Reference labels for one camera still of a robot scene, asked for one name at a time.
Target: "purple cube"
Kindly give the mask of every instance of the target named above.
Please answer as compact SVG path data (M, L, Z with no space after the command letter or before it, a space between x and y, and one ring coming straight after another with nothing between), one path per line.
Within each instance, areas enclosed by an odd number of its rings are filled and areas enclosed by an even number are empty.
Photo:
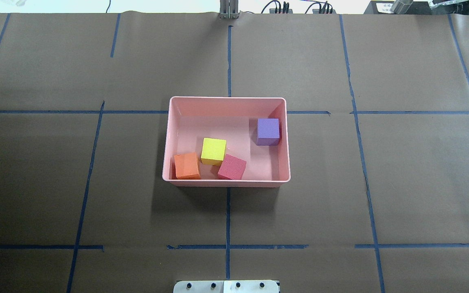
M277 119L277 118L258 119L256 144L257 145L278 145L279 142L280 142L280 119Z

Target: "cube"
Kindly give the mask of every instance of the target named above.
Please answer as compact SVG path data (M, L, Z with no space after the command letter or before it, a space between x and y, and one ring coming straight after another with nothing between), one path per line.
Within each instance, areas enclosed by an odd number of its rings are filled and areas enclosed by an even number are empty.
M197 153L175 155L175 176L177 179L200 179Z
M226 154L218 170L218 179L242 180L246 165L246 161Z
M226 143L224 139L204 138L200 156L203 165L220 166L226 153Z
M280 142L280 120L277 118L258 119L257 145L278 145Z

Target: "metal cylinder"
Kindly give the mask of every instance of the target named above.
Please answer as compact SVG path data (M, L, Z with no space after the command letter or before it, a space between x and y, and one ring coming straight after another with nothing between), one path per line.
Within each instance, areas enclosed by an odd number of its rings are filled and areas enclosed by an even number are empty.
M391 10L395 14L405 14L413 2L414 0L396 0L392 4Z

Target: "yellow cube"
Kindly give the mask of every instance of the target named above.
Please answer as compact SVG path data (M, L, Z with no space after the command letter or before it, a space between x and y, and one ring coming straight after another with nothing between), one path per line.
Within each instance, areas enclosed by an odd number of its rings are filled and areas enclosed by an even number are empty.
M204 138L202 155L203 165L222 165L226 153L226 141L224 139Z

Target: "pink bin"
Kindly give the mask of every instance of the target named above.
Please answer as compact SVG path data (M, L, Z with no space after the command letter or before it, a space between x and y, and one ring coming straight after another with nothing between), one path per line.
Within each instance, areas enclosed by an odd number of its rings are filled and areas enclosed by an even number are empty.
M256 145L258 118L279 118L277 146ZM202 152L204 137L227 140L226 154L247 161L242 180L221 180L219 166L200 163L201 180L175 177L173 156ZM174 96L169 101L162 178L177 186L279 187L291 179L284 98Z

